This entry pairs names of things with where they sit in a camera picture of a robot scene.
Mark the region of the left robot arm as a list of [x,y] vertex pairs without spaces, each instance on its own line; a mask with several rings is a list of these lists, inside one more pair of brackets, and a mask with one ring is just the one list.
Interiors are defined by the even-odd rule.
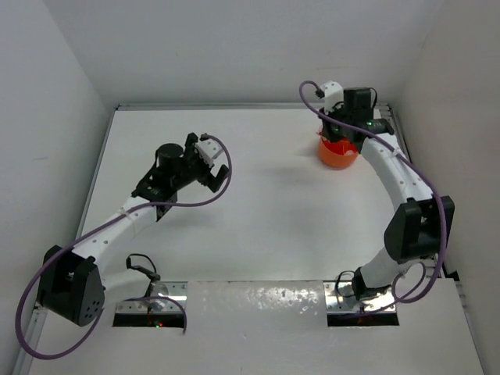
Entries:
[[107,305],[150,295],[161,279],[156,270],[134,265],[130,259],[122,272],[107,274],[106,268],[144,229],[180,206],[181,189],[197,182],[220,197],[229,184],[231,164],[222,165],[217,173],[213,167],[226,153],[222,142],[208,134],[190,133],[184,145],[161,145],[152,167],[106,223],[68,249],[55,246],[47,251],[37,302],[84,327]]

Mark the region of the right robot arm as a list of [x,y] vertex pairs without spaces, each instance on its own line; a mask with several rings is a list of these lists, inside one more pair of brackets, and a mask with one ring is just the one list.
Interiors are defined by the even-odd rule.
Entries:
[[343,88],[329,81],[320,86],[316,96],[323,99],[323,138],[354,145],[377,173],[395,210],[384,232],[384,247],[352,278],[354,297],[371,298],[385,292],[397,275],[440,252],[441,230],[451,228],[455,204],[444,196],[439,209],[423,178],[408,167],[393,126],[374,116],[374,89]]

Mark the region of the orange round compartment container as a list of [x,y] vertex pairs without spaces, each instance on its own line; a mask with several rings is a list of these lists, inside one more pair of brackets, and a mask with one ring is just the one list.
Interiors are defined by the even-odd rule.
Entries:
[[328,141],[321,132],[318,145],[318,157],[320,161],[334,169],[344,169],[350,167],[357,159],[359,153],[353,143],[347,138],[340,141]]

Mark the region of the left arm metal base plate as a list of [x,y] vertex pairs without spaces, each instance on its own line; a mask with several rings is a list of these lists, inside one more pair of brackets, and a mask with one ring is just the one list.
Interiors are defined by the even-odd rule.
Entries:
[[159,282],[148,293],[152,297],[168,297],[165,299],[152,299],[143,302],[121,302],[116,305],[115,313],[119,314],[174,314],[180,313],[180,308],[173,303],[176,301],[186,308],[188,285],[184,282]]

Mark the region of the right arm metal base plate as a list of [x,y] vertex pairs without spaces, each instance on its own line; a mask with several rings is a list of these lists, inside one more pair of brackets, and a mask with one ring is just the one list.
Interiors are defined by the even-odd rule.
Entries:
[[323,283],[327,312],[330,314],[356,313],[396,313],[395,300],[391,289],[357,300],[353,295],[350,281],[341,280]]

